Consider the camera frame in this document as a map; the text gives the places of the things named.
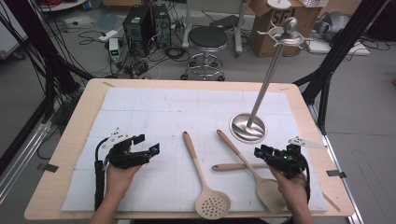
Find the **metal stand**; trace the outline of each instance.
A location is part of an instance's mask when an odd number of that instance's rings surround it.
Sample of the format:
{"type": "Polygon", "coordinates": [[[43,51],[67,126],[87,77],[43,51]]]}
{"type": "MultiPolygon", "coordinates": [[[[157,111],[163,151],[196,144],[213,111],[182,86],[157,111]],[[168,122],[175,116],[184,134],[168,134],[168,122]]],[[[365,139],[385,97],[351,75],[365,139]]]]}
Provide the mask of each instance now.
{"type": "Polygon", "coordinates": [[[276,42],[275,46],[277,46],[277,48],[276,54],[268,68],[267,75],[262,82],[262,88],[257,96],[257,100],[251,114],[237,114],[230,121],[231,133],[241,142],[256,144],[261,142],[267,135],[265,123],[256,115],[259,111],[260,105],[262,104],[262,99],[267,92],[271,79],[274,76],[279,59],[283,54],[284,47],[299,47],[305,42],[305,38],[296,31],[297,25],[297,20],[291,17],[285,20],[283,27],[276,27],[273,25],[274,28],[269,30],[268,33],[259,32],[261,35],[269,35],[276,42]]]}
{"type": "Polygon", "coordinates": [[[325,119],[332,75],[385,2],[386,0],[361,1],[346,28],[335,40],[332,49],[319,68],[308,76],[293,82],[297,86],[302,86],[309,82],[302,93],[308,105],[313,105],[315,98],[321,92],[318,126],[322,134],[326,134],[325,119]]]}

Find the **computer tower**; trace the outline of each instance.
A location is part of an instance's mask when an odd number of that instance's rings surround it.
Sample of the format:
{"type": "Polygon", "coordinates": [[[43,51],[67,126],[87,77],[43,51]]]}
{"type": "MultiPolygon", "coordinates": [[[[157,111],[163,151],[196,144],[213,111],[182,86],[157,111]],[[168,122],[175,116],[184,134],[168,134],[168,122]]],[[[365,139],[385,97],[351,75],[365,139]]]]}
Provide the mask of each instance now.
{"type": "Polygon", "coordinates": [[[154,20],[154,30],[157,47],[159,49],[171,46],[171,18],[169,17],[166,6],[163,4],[151,7],[152,18],[154,20]]]}
{"type": "Polygon", "coordinates": [[[142,57],[149,55],[148,44],[150,39],[155,35],[150,7],[133,6],[122,26],[132,55],[142,57]]]}

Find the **cardboard box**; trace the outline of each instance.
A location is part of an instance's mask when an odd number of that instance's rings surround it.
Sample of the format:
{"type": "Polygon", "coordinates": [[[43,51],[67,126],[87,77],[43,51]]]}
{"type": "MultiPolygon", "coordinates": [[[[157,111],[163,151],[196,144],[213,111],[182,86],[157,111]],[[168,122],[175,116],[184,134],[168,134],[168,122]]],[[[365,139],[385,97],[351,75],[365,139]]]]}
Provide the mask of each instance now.
{"type": "MultiPolygon", "coordinates": [[[[259,35],[257,31],[268,32],[271,22],[276,26],[282,26],[285,19],[295,17],[298,21],[298,32],[308,37],[321,7],[304,7],[299,0],[290,0],[291,7],[288,9],[273,9],[267,6],[265,0],[252,0],[249,4],[250,8],[255,12],[256,18],[253,23],[249,44],[256,52],[257,56],[270,57],[274,56],[276,48],[274,40],[268,35],[259,35]]],[[[296,47],[285,47],[283,55],[295,55],[300,52],[296,47]]]]}

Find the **wooden spoon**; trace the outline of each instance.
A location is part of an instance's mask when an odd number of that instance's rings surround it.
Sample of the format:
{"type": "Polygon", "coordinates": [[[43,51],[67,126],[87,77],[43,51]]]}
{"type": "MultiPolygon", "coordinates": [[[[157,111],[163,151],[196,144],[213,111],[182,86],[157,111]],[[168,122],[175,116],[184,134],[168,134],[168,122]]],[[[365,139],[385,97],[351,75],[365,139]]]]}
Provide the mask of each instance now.
{"type": "Polygon", "coordinates": [[[224,132],[218,130],[218,135],[223,142],[241,159],[246,167],[253,173],[256,179],[256,191],[260,200],[270,210],[271,213],[281,212],[285,207],[286,203],[283,199],[282,194],[277,190],[277,181],[273,179],[262,178],[245,159],[245,157],[239,152],[238,148],[231,142],[231,140],[225,135],[224,132]]]}
{"type": "MultiPolygon", "coordinates": [[[[268,168],[268,165],[263,163],[250,164],[253,168],[268,168]]],[[[212,166],[214,171],[234,171],[247,169],[244,163],[221,163],[212,166]]]]}
{"type": "Polygon", "coordinates": [[[195,210],[198,215],[207,219],[224,217],[231,208],[230,198],[225,193],[213,190],[206,184],[190,135],[187,132],[183,132],[183,138],[202,183],[201,195],[195,201],[195,210]]]}

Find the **metal rod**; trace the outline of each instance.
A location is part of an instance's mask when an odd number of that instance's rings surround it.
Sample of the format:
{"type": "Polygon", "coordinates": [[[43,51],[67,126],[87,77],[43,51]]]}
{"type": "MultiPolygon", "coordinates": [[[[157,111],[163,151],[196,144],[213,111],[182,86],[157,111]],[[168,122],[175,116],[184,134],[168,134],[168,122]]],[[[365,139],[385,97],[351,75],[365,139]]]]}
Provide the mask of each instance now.
{"type": "Polygon", "coordinates": [[[247,121],[247,126],[251,128],[251,124],[253,123],[254,118],[256,118],[257,112],[259,111],[260,105],[262,104],[262,99],[264,98],[265,93],[267,92],[268,86],[270,85],[271,79],[274,76],[277,64],[279,62],[280,57],[283,54],[283,49],[285,46],[278,45],[276,48],[275,56],[271,61],[270,67],[268,68],[267,75],[265,76],[264,81],[262,82],[262,88],[260,89],[259,95],[257,96],[256,103],[254,104],[253,110],[251,111],[250,118],[247,121]]]}

